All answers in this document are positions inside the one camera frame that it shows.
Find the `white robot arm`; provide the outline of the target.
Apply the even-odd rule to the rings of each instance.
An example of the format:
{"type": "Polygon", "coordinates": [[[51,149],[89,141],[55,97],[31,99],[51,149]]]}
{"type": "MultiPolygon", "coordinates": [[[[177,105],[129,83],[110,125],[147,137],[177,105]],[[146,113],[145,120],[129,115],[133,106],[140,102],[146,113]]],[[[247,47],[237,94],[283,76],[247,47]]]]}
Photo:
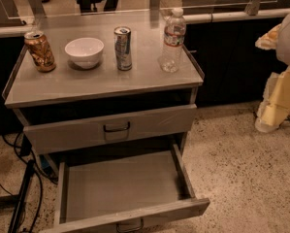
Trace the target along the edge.
{"type": "Polygon", "coordinates": [[[257,111],[255,128],[268,133],[275,131],[290,115],[290,13],[282,23],[260,37],[255,46],[275,50],[276,58],[287,65],[280,74],[271,73],[257,111]]]}

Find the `yellow taped gripper finger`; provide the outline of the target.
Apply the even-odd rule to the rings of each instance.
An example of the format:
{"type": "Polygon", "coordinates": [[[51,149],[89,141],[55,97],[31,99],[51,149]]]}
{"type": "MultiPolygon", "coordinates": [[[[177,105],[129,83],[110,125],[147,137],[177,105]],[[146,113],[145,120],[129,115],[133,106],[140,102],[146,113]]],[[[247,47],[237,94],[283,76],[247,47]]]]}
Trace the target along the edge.
{"type": "Polygon", "coordinates": [[[255,128],[269,133],[290,115],[290,24],[275,26],[260,37],[255,46],[261,50],[275,50],[276,58],[287,65],[280,74],[271,73],[257,112],[255,128]]]}

